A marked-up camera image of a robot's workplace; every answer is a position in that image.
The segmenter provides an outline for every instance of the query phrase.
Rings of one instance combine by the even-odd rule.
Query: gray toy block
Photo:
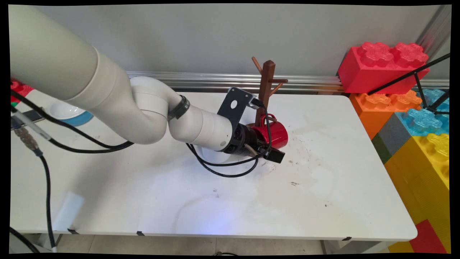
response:
[[[380,138],[393,156],[411,137],[401,120],[392,114],[379,132]]]

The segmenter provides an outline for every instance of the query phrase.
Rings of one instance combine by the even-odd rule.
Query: white table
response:
[[[182,93],[217,112],[225,94]],[[54,99],[36,90],[46,107]],[[17,108],[29,108],[20,103]],[[264,159],[250,174],[224,178],[205,170],[169,132],[152,145],[107,154],[77,154],[36,138],[51,170],[57,233],[408,241],[417,230],[350,101],[336,95],[276,94],[269,113],[288,131],[281,164]],[[247,108],[241,123],[252,123]],[[100,149],[48,121],[38,125],[75,148]],[[124,140],[97,118],[79,127],[108,144]],[[241,157],[201,150],[207,160]],[[252,163],[218,168],[238,173]],[[45,233],[45,173],[40,160],[11,132],[10,226]]]

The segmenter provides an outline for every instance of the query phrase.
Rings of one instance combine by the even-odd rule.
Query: black tape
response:
[[[79,235],[79,233],[75,230],[67,229],[68,232],[70,232],[72,235]]]
[[[190,101],[185,96],[182,96],[182,100],[179,104],[168,113],[168,121],[176,118],[180,118],[190,108]]]

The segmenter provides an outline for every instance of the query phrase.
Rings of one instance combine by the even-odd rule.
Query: giant lego brick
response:
[[[351,94],[350,101],[370,139],[382,129],[394,112],[421,109],[422,99],[410,90],[406,94]]]
[[[386,148],[385,143],[383,143],[379,134],[375,135],[375,137],[372,139],[372,144],[374,145],[374,148],[377,151],[380,160],[383,164],[385,164],[390,159],[391,154]]]
[[[390,253],[413,253],[412,245],[409,242],[397,242],[388,247]]]
[[[401,120],[395,113],[391,115],[388,121],[379,131],[379,136],[385,144],[390,155],[394,155],[404,143],[411,137]]]
[[[381,42],[365,42],[360,47],[351,47],[338,74],[346,93],[362,94],[425,65],[427,60],[423,48],[414,43],[398,43],[390,48]],[[419,72],[419,78],[428,72],[428,68]],[[415,78],[408,77],[377,93],[405,94],[415,84]]]
[[[425,101],[427,105],[432,105],[441,95],[444,94],[444,91],[439,89],[423,89],[423,95],[425,96]],[[439,109],[449,109],[449,98],[445,100],[441,105],[438,106]]]
[[[441,95],[444,94],[444,91],[439,89],[423,89],[423,94],[425,96],[426,104],[432,105]],[[449,111],[449,99],[447,98],[442,104],[437,107],[437,110],[440,112],[448,112]],[[445,133],[449,133],[449,115],[448,114],[436,114],[435,118],[440,120],[443,125],[442,129]]]
[[[449,126],[443,128],[443,123],[429,110],[409,109],[408,112],[392,114],[379,131],[379,136],[390,154],[394,155],[411,136],[448,134],[448,129]]]
[[[401,184],[394,178],[399,177],[399,181],[402,178],[407,183],[422,213],[450,253],[449,135],[413,136],[389,162],[397,168],[388,170],[395,187]],[[407,195],[399,189],[398,192],[404,202],[403,196]]]
[[[429,220],[415,225],[418,235],[409,241],[415,253],[446,253]]]
[[[385,169],[388,172],[388,175],[390,176],[396,191],[398,191],[404,206],[406,206],[407,212],[409,213],[413,223],[418,224],[426,220],[427,216],[424,214],[422,207],[410,190],[409,185],[404,180],[403,174],[395,164],[393,157],[385,163]]]

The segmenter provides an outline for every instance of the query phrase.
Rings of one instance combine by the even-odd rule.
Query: wooden peg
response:
[[[283,86],[283,83],[279,83],[270,93],[270,96],[272,96],[281,86]]]
[[[254,65],[256,65],[257,70],[259,70],[259,73],[262,74],[262,68],[260,67],[259,63],[257,62],[256,57],[252,57],[252,60],[254,62]]]
[[[271,82],[272,83],[287,83],[288,80],[287,79],[272,79]]]

